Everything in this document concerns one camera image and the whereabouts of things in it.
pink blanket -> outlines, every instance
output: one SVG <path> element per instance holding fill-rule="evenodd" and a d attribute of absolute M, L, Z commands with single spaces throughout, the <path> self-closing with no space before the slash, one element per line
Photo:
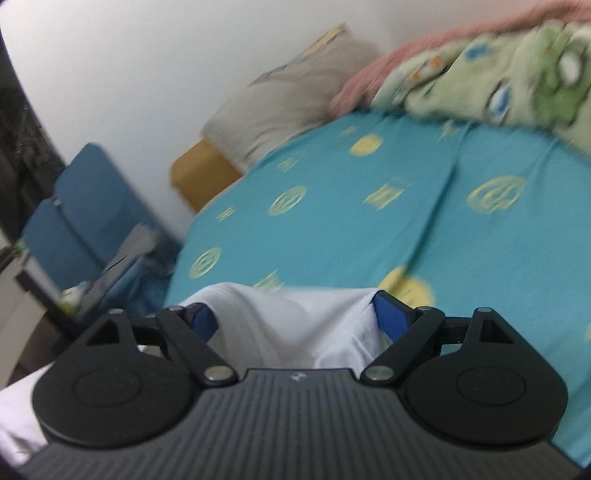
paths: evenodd
<path fill-rule="evenodd" d="M 339 94 L 332 99 L 329 114 L 333 119 L 336 119 L 351 113 L 358 106 L 369 107 L 371 100 L 378 93 L 390 72 L 402 62 L 426 50 L 439 48 L 458 38 L 476 37 L 485 32 L 505 33 L 534 28 L 553 18 L 564 22 L 589 22 L 591 21 L 591 0 L 579 2 L 557 0 L 538 5 L 512 17 L 484 22 L 470 27 L 454 28 L 442 34 L 431 35 L 409 42 L 389 55 L 377 59 L 359 71 L 354 77 L 351 77 Z"/>

green blanket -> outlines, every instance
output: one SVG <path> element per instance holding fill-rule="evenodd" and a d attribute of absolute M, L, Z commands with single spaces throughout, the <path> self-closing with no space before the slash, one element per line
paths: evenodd
<path fill-rule="evenodd" d="M 591 156 L 591 25 L 448 43 L 400 65 L 372 109 L 551 131 Z"/>

ribbed gray surface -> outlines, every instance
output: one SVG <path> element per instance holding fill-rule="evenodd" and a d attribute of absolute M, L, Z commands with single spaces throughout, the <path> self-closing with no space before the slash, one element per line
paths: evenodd
<path fill-rule="evenodd" d="M 31 480 L 560 480 L 578 468 L 548 444 L 464 450 L 418 427 L 389 390 L 348 371 L 251 371 L 205 392 L 174 430 L 141 446 L 89 452 L 52 444 Z"/>

white cloth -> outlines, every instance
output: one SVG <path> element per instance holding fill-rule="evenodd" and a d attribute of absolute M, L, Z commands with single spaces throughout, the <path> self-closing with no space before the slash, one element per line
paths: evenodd
<path fill-rule="evenodd" d="M 248 368 L 352 368 L 359 375 L 388 346 L 376 321 L 375 288 L 278 292 L 223 283 L 183 305 L 201 302 L 219 328 L 209 345 L 241 375 Z M 22 465 L 47 441 L 31 406 L 44 367 L 0 391 L 0 454 Z"/>

gray pillow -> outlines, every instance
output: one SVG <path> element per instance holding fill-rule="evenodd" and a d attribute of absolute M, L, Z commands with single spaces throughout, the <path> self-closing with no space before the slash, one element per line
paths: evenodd
<path fill-rule="evenodd" d="M 295 136 L 327 123 L 331 99 L 379 57 L 377 46 L 346 30 L 310 50 L 261 75 L 203 127 L 202 135 L 241 172 Z"/>

